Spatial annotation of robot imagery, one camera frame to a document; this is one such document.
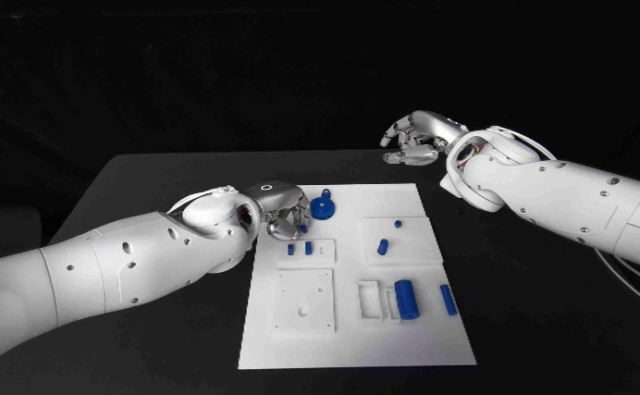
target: blue object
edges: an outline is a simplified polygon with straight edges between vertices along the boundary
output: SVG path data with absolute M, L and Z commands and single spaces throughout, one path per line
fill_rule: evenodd
M 329 189 L 323 189 L 323 195 L 312 201 L 312 216 L 316 219 L 329 219 L 336 213 L 336 204 L 330 199 Z
M 414 293 L 414 284 L 408 279 L 397 281 L 397 301 L 401 319 L 420 318 L 417 295 Z
M 440 286 L 440 291 L 443 292 L 444 305 L 447 305 L 447 313 L 450 315 L 457 315 L 454 297 L 451 296 L 450 286 L 443 284 Z
M 381 240 L 381 245 L 378 247 L 378 254 L 387 254 L 387 249 L 389 248 L 389 241 Z

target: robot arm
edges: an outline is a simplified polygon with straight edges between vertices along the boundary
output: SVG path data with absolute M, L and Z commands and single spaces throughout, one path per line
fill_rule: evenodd
M 418 143 L 434 142 L 410 146 L 400 140 L 402 151 L 384 156 L 389 164 L 424 165 L 415 162 L 424 146 L 444 152 L 447 175 L 440 185 L 454 196 L 489 212 L 508 205 L 525 221 L 640 264 L 640 181 L 557 160 L 515 131 L 469 131 L 436 113 L 417 111 L 404 117 L 385 133 L 382 146 L 394 132 Z M 549 160 L 541 160 L 529 145 Z
M 196 193 L 167 214 L 121 219 L 2 258 L 0 353 L 52 328 L 144 304 L 232 268 L 261 222 L 284 241 L 306 230 L 309 200 L 293 184 L 263 183 L 245 194 L 232 187 Z

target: white cable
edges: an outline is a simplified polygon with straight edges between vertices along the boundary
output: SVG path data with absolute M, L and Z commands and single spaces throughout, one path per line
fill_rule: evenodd
M 630 263 L 620 256 L 614 256 L 614 258 L 617 259 L 617 262 L 632 271 L 632 273 L 640 277 L 640 272 L 630 266 Z
M 603 253 L 600 252 L 598 249 L 594 249 L 597 255 L 600 256 L 600 259 L 603 260 L 604 265 L 610 268 L 610 270 L 613 271 L 613 274 L 617 276 L 617 278 L 623 281 L 623 284 L 632 289 L 632 292 L 640 296 L 640 291 L 636 290 L 636 288 L 633 287 L 633 285 L 629 283 L 629 281 L 620 276 L 620 274 L 616 272 L 616 269 L 611 267 L 611 264 L 607 262 L 607 260 L 604 259 Z
M 538 148 L 538 150 L 541 151 L 541 153 L 552 160 L 558 160 L 558 158 L 551 154 L 551 152 L 544 148 L 544 146 L 536 143 L 531 138 L 528 138 L 524 134 L 521 134 L 518 131 L 513 131 L 511 129 L 506 129 L 505 127 L 498 127 L 493 126 L 495 129 L 499 129 L 502 131 L 509 131 L 509 133 L 512 133 L 513 135 L 516 135 L 524 141 L 526 141 L 535 148 Z M 604 265 L 610 268 L 610 270 L 613 271 L 613 274 L 617 276 L 617 278 L 620 279 L 620 281 L 623 281 L 623 284 L 632 289 L 633 293 L 640 296 L 640 291 L 636 290 L 636 288 L 633 287 L 633 285 L 630 284 L 630 282 L 622 277 L 622 275 L 616 272 L 614 268 L 611 267 L 611 264 L 607 262 L 607 260 L 604 259 L 603 253 L 600 252 L 600 250 L 597 248 L 594 248 L 597 256 L 600 257 Z M 620 262 L 620 264 L 640 277 L 640 272 L 627 264 L 627 261 L 624 261 L 624 259 L 622 259 L 620 257 L 617 257 L 616 255 L 613 255 L 613 257 L 617 259 L 617 261 Z

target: black table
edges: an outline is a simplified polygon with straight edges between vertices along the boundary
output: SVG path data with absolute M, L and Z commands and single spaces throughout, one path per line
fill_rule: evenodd
M 0 356 L 0 393 L 524 393 L 640 390 L 640 299 L 593 250 L 486 213 L 440 188 L 443 162 L 389 166 L 384 150 L 131 154 L 103 169 L 52 242 L 186 195 L 267 179 L 414 182 L 477 366 L 240 371 L 254 251 L 133 309 L 84 319 Z

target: dark background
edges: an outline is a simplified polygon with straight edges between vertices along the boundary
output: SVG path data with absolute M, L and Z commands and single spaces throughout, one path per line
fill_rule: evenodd
M 117 154 L 375 148 L 434 110 L 636 173 L 639 0 L 0 0 L 0 192 Z

